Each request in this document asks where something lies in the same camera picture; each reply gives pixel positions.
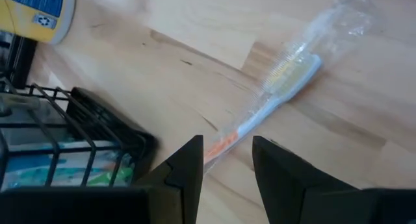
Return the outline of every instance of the yellow container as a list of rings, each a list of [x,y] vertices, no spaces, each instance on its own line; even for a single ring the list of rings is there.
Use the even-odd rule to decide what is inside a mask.
[[[68,32],[75,0],[0,0],[0,30],[49,44]]]

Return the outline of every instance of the recycling symbol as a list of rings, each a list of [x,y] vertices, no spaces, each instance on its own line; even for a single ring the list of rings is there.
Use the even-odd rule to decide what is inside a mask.
[[[48,26],[49,23],[51,23],[51,20],[46,17],[39,17],[38,23],[41,24],[42,26]]]

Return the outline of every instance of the wood grain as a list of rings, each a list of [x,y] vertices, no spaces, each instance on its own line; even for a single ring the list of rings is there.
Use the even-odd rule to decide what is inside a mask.
[[[416,0],[373,1],[379,30],[205,176],[198,223],[267,223],[255,134],[359,188],[416,186]],[[331,2],[77,0],[66,39],[39,45],[31,81],[96,92],[160,139],[156,166],[241,114],[282,45]]]

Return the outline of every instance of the wooden table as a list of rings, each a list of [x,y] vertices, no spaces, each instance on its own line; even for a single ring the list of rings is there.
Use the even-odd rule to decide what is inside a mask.
[[[354,186],[416,187],[416,0],[372,0],[358,48],[275,111],[203,182],[198,223],[267,223],[254,177],[258,134]],[[82,86],[156,135],[155,166],[205,141],[248,101],[258,68],[332,0],[77,0],[31,81]]]

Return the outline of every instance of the plastic wrapper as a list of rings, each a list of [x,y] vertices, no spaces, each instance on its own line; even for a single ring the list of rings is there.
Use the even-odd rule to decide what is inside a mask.
[[[247,111],[234,123],[218,131],[205,148],[205,172],[256,128],[277,107],[294,97],[322,66],[332,66],[354,48],[374,23],[369,0],[335,0],[319,14],[261,76]]]

